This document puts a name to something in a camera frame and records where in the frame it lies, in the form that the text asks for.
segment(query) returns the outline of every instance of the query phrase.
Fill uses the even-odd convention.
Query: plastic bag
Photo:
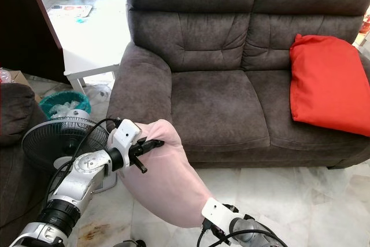
[[[57,104],[57,105],[54,105],[49,113],[50,114],[53,114],[51,116],[52,119],[55,119],[55,118],[60,118],[60,117],[65,117],[67,116],[68,112],[72,109],[75,109],[78,104],[80,104],[78,101],[71,101],[71,103],[69,102],[66,102],[64,104]]]
[[[10,75],[10,72],[7,70],[0,68],[0,83],[11,83],[13,82],[12,76]]]

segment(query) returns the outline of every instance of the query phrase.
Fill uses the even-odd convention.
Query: teal basket
[[[78,101],[80,103],[75,107],[75,109],[85,110],[90,114],[91,105],[88,101],[88,98],[84,94],[74,91],[64,91],[52,94],[46,98],[43,98],[39,105],[46,114],[47,118],[50,120],[52,114],[50,114],[49,111],[54,105],[63,105],[66,102],[71,103],[71,101]]]

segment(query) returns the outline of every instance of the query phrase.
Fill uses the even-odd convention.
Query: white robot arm
[[[71,172],[49,197],[36,222],[26,225],[10,247],[66,247],[73,227],[105,176],[133,164],[142,173],[147,171],[138,156],[162,146],[164,142],[145,141],[145,138],[139,139],[140,135],[141,130],[136,124],[123,120],[113,135],[112,148],[108,152],[100,150],[79,156]],[[214,198],[207,200],[202,216],[205,218],[202,233],[211,229],[220,239],[219,243],[243,247],[286,247],[270,229]]]

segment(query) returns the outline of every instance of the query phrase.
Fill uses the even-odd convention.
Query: marble floor
[[[71,89],[27,78],[41,97]],[[91,117],[97,121],[105,117],[114,80],[106,73],[87,78],[86,83]],[[370,160],[336,170],[295,167],[197,172],[219,201],[252,215],[289,247],[370,247]],[[188,247],[196,246],[199,234],[198,228],[178,228],[154,216],[118,180],[114,188],[94,195],[70,240],[71,246],[111,247],[131,237],[143,239],[148,247]],[[201,246],[215,241],[208,233]]]

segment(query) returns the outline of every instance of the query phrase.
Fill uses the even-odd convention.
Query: pink fabric
[[[184,228],[200,227],[202,208],[212,195],[190,166],[175,128],[166,120],[137,125],[142,137],[165,144],[140,156],[148,169],[145,174],[133,165],[124,170],[121,180],[145,208],[166,222]]]

